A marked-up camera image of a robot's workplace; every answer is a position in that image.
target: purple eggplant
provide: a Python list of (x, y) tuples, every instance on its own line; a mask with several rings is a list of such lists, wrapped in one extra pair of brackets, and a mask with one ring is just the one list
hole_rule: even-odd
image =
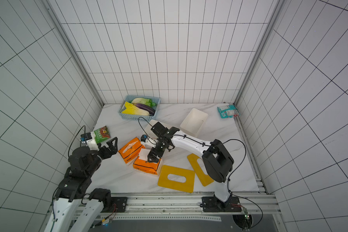
[(149, 112), (149, 114), (155, 115), (155, 110), (152, 109), (151, 107), (149, 107), (148, 105), (144, 105), (141, 103), (133, 103), (136, 107), (138, 107), (139, 109), (144, 109), (147, 110)]

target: white plastic container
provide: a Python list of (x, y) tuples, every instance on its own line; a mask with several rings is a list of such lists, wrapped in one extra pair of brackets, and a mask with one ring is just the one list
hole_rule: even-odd
[(208, 114), (193, 108), (180, 125), (180, 129), (186, 134), (198, 137)]

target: green food package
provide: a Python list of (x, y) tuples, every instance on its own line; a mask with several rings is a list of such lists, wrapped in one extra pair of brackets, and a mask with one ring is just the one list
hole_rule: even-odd
[(111, 136), (109, 135), (107, 126), (104, 126), (102, 128), (95, 130), (94, 134), (95, 134), (95, 142), (97, 144), (111, 138)]

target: orange tissue box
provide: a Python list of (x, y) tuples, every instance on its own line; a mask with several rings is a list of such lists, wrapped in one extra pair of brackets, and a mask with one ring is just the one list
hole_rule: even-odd
[(160, 159), (157, 163), (149, 163), (147, 161), (147, 155), (149, 153), (149, 150), (141, 149), (140, 152), (141, 154), (138, 155), (137, 159), (133, 163), (133, 168), (145, 173), (159, 176), (163, 163), (162, 159)]
[(124, 159), (125, 164), (129, 165), (138, 156), (142, 148), (145, 148), (145, 147), (141, 144), (139, 139), (135, 137), (130, 142), (128, 142), (125, 146), (123, 146), (119, 150), (119, 153), (121, 157)]

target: plastic basket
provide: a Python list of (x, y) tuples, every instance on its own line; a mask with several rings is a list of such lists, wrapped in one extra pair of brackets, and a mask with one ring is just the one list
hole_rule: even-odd
[[(143, 116), (143, 115), (135, 115), (135, 114), (123, 114), (121, 113), (122, 111), (124, 111), (126, 109), (125, 107), (125, 102), (131, 102), (132, 100), (134, 100), (135, 98), (149, 98), (152, 99), (152, 102), (156, 103), (157, 106), (154, 106), (153, 109), (156, 110), (155, 114), (153, 116)], [(160, 104), (160, 98), (155, 98), (152, 96), (137, 96), (137, 95), (128, 95), (125, 98), (125, 101), (121, 104), (120, 109), (119, 109), (119, 114), (123, 119), (128, 119), (128, 120), (137, 120), (139, 117), (143, 117), (145, 118), (148, 122), (151, 119), (155, 119), (157, 116), (157, 111), (158, 111), (158, 105)]]

